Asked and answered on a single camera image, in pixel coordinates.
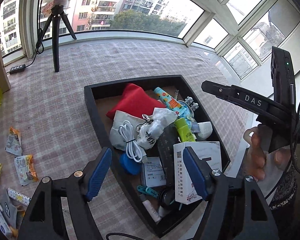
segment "window sill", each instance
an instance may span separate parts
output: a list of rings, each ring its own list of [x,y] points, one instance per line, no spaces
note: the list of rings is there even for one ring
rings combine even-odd
[[[13,51],[12,53],[3,57],[3,65],[7,66],[8,64],[11,64],[23,57],[25,57],[25,55],[22,48],[20,50]]]
[[[153,41],[166,41],[172,43],[178,43],[185,45],[184,41],[181,38],[171,37],[167,35],[155,34],[155,33],[146,33],[138,31],[116,31],[116,30],[98,30],[98,31],[85,31],[85,32],[76,32],[77,39],[72,39],[70,34],[59,36],[59,44],[66,45],[82,41],[91,41],[91,40],[111,40],[111,39],[141,39],[141,40],[153,40]],[[43,46],[45,49],[52,47],[52,39],[43,40]],[[191,44],[191,47],[200,48],[209,53],[216,53],[214,49],[211,49],[207,46],[201,44]]]

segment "white box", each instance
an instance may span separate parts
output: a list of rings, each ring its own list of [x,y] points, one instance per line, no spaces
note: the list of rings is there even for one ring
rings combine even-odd
[[[13,234],[0,211],[0,230],[7,239],[13,239]]]
[[[192,147],[200,160],[211,158],[210,161],[207,161],[211,169],[222,170],[219,142],[183,142],[175,144],[173,150],[176,201],[183,204],[190,204],[202,199],[197,195],[183,162],[183,150],[187,146]]]
[[[147,162],[142,165],[141,184],[144,187],[158,187],[166,184],[160,157],[147,157]]]

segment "tree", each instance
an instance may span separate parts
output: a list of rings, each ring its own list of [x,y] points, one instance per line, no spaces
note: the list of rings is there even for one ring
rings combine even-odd
[[[141,12],[128,10],[114,16],[110,28],[113,30],[134,30],[151,33],[160,33],[177,37],[185,27],[184,22],[170,22],[161,20],[157,15],[147,15]]]

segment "white tube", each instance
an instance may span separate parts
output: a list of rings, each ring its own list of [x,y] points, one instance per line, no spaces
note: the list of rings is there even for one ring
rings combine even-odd
[[[151,202],[149,200],[147,200],[147,198],[144,194],[140,195],[140,199],[142,201],[143,206],[149,212],[149,214],[152,217],[152,219],[154,220],[154,222],[159,222],[161,220],[161,217],[159,216],[157,211],[154,209]]]

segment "tripod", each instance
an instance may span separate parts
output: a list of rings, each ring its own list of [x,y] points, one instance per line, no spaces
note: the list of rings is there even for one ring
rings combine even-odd
[[[74,31],[70,25],[69,19],[67,18],[66,14],[64,14],[63,5],[55,5],[51,9],[51,15],[48,17],[45,26],[42,31],[42,35],[40,36],[38,42],[43,40],[43,37],[52,22],[52,51],[53,51],[53,63],[54,63],[54,70],[55,72],[60,71],[60,64],[59,64],[59,28],[60,28],[60,20],[62,18],[66,28],[69,30],[73,39],[77,39],[75,37]]]

